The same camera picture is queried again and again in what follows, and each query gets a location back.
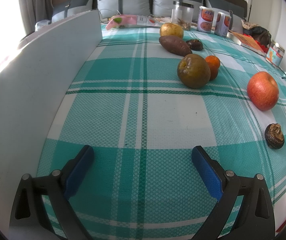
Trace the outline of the brown-green apple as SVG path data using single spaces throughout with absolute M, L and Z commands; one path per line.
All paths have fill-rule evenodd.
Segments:
M 184 85 L 196 89 L 209 82 L 211 72 L 203 57 L 197 54 L 188 54 L 179 62 L 177 75 Z

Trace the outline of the purple sweet potato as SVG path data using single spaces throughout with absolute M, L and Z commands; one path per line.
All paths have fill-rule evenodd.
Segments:
M 174 35 L 159 37 L 159 43 L 165 50 L 172 54 L 186 56 L 192 53 L 187 43 L 182 38 Z

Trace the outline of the red apple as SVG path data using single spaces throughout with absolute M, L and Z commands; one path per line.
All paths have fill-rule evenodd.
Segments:
M 247 84 L 250 101 L 261 111 L 272 109 L 279 99 L 279 88 L 268 72 L 258 72 Z

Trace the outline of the round candy tin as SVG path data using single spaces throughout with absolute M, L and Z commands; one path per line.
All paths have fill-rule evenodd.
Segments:
M 278 42 L 272 40 L 266 54 L 266 60 L 274 67 L 279 67 L 284 54 L 285 49 Z

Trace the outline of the white cardboard box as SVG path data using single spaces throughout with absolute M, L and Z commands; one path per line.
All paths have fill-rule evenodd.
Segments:
M 0 67 L 0 232 L 9 235 L 23 174 L 35 175 L 44 142 L 75 76 L 102 40 L 97 10 L 50 24 Z

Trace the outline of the black handbag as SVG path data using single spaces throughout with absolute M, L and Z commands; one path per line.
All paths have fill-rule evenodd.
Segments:
M 272 41 L 271 33 L 264 27 L 255 24 L 242 21 L 244 35 L 251 36 L 262 49 L 268 49 Z

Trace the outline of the small orange tangerine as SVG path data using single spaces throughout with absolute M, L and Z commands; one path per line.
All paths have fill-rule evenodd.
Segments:
M 221 62 L 219 60 L 218 57 L 214 56 L 214 55 L 209 55 L 205 58 L 205 61 L 208 64 L 208 67 L 210 68 L 210 80 L 214 80 L 217 75 L 218 75 L 218 69 L 221 65 Z

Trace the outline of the teal plaid tablecloth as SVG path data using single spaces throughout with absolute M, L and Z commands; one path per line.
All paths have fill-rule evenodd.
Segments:
M 45 141 L 37 175 L 62 168 L 84 145 L 95 159 L 70 203 L 95 239 L 189 239 L 216 200 L 191 161 L 200 145 L 237 175 L 262 174 L 275 224 L 286 220 L 286 80 L 264 57 L 227 38 L 187 31 L 214 55 L 218 76 L 200 89 L 177 76 L 180 57 L 159 44 L 158 28 L 102 30 L 102 41 L 65 94 Z M 261 111 L 247 84 L 268 72 L 276 105 Z M 264 139 L 281 125 L 285 144 Z

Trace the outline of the dark dried fruit far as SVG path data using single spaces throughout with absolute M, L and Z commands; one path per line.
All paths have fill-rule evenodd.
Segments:
M 195 50 L 195 51 L 203 50 L 203 43 L 198 39 L 187 40 L 186 44 L 189 46 L 191 50 Z

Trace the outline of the grey cushion far right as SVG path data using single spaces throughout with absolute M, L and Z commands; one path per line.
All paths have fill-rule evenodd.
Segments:
M 244 19 L 244 9 L 238 5 L 227 2 L 225 0 L 205 0 L 205 6 L 215 12 L 212 26 L 215 27 L 217 15 L 219 12 L 223 12 L 227 15 L 231 15 L 232 12 L 232 25 L 230 30 L 243 34 L 242 20 Z

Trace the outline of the white label can right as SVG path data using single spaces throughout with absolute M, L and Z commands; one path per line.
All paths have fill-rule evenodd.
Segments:
M 229 31 L 232 17 L 222 12 L 218 12 L 215 25 L 215 34 L 221 37 L 226 37 Z

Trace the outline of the orange label can left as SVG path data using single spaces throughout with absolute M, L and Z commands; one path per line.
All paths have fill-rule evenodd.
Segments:
M 200 6 L 198 22 L 197 22 L 197 30 L 204 33 L 210 33 L 212 28 L 212 22 L 214 19 L 214 14 L 215 13 L 212 9 Z

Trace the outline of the pink snack package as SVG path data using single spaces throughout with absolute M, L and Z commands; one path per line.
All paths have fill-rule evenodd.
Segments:
M 106 30 L 129 28 L 132 25 L 137 24 L 137 15 L 117 15 L 113 16 L 108 24 Z

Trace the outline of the grey cushion far left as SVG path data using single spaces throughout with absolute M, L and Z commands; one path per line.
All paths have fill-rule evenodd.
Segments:
M 69 0 L 53 7 L 51 22 L 58 22 L 92 9 L 93 0 Z

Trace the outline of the grey curtain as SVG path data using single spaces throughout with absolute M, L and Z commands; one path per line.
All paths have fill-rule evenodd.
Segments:
M 35 25 L 52 18 L 51 0 L 19 0 L 20 12 L 26 34 L 35 31 Z

